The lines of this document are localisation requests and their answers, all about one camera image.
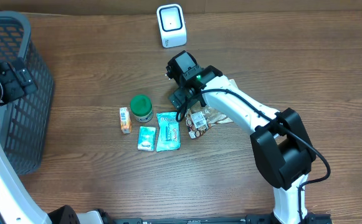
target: tabletop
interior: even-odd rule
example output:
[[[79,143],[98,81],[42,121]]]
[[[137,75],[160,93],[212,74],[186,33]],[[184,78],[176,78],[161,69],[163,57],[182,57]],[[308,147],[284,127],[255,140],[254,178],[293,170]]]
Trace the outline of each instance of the tabletop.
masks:
[[[56,89],[40,169],[21,177],[46,212],[103,208],[113,217],[235,217],[270,213],[249,136],[234,123],[181,148],[143,152],[141,126],[120,130],[119,108],[148,95],[174,111],[164,73],[182,50],[213,65],[257,101],[297,111],[331,177],[307,186],[309,211],[362,223],[362,11],[186,14],[188,43],[164,49],[155,15],[29,16],[32,41]],[[146,124],[158,127],[156,117]],[[317,159],[310,178],[323,176]]]

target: teal package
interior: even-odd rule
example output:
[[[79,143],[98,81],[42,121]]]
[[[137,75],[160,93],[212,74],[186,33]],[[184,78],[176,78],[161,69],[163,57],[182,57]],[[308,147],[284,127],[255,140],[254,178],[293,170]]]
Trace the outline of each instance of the teal package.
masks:
[[[181,147],[179,123],[175,120],[176,112],[158,113],[157,151],[175,150]]]
[[[156,128],[143,127],[139,129],[138,149],[153,152],[155,150]]]

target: plastic basket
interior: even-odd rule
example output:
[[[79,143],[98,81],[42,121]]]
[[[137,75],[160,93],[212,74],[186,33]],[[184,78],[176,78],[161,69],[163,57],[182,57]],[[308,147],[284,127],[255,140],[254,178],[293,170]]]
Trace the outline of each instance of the plastic basket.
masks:
[[[0,143],[18,175],[34,172],[44,150],[54,81],[31,41],[31,27],[18,12],[0,12],[0,62],[24,59],[39,87],[31,95],[0,107]]]

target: jar with green lid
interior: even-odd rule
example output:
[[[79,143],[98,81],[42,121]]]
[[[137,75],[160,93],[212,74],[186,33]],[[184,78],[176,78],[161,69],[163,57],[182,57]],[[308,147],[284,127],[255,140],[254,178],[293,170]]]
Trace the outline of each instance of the jar with green lid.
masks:
[[[153,107],[146,95],[136,95],[131,100],[130,108],[135,119],[141,123],[146,123],[153,118]]]

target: green lid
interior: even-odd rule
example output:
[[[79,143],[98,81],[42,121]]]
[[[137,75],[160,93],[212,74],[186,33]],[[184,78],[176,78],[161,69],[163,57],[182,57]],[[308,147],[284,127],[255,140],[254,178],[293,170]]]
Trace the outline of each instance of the green lid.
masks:
[[[136,95],[130,103],[131,111],[136,116],[146,116],[151,111],[151,101],[146,95]]]

